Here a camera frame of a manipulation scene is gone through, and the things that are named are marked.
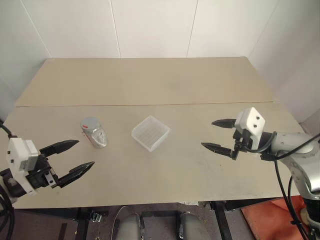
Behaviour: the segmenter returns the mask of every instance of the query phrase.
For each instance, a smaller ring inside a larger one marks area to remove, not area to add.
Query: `wooden board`
[[[112,106],[271,102],[246,57],[52,58],[17,106]]]
[[[266,120],[265,131],[302,132],[299,124],[278,103],[192,104],[161,106],[18,107],[6,125],[37,148],[77,139],[70,150],[49,161],[61,177],[82,163],[95,161],[84,176],[65,188],[40,188],[23,196],[15,208],[67,208],[129,204],[214,201],[278,197],[281,195],[274,164],[256,154],[240,153],[236,161],[201,145],[212,142],[233,147],[232,129],[211,125],[235,118],[245,108],[256,107]],[[148,152],[131,137],[131,131],[152,115],[171,128],[167,139]],[[98,117],[109,144],[95,149],[82,134],[80,121]],[[8,139],[0,132],[0,153]],[[5,160],[0,169],[7,168]],[[279,164],[283,184],[290,173]]]

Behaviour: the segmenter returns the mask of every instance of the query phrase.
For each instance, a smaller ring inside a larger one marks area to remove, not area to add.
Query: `table frame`
[[[226,200],[226,201],[208,201],[210,207],[215,212],[215,216],[218,222],[220,234],[222,240],[232,240],[232,235],[229,229],[228,221],[226,218],[226,212],[234,211],[237,209],[245,208],[255,204],[268,202],[278,199],[278,197],[269,198],[256,198],[256,199],[241,199],[241,200]],[[19,212],[26,212],[31,214],[40,214],[50,217],[58,217],[78,222],[77,232],[75,240],[86,240],[89,222],[92,220],[92,212],[101,214],[102,216],[108,216],[108,211],[99,211],[99,207],[72,207],[72,208],[30,208],[30,209],[16,209]],[[176,217],[177,224],[177,239],[179,240],[179,225],[180,225],[179,211],[143,211],[140,216],[140,222],[142,228],[144,226],[144,218],[148,217]],[[59,240],[64,240],[64,233],[66,231],[66,225],[62,224],[59,234]]]

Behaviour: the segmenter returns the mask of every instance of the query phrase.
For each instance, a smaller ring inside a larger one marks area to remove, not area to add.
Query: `orange mat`
[[[300,217],[305,203],[300,196],[292,197],[292,204]],[[302,240],[283,198],[242,208],[242,213],[257,240]]]

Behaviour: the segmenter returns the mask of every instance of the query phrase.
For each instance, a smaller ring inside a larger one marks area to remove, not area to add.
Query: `transparent plastic box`
[[[132,137],[149,152],[155,150],[168,136],[170,128],[153,116],[148,116],[133,130]]]

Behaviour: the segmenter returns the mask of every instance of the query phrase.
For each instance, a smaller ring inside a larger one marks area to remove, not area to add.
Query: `white backdrop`
[[[319,29],[319,0],[0,0],[0,118],[46,58],[246,56],[303,122]]]

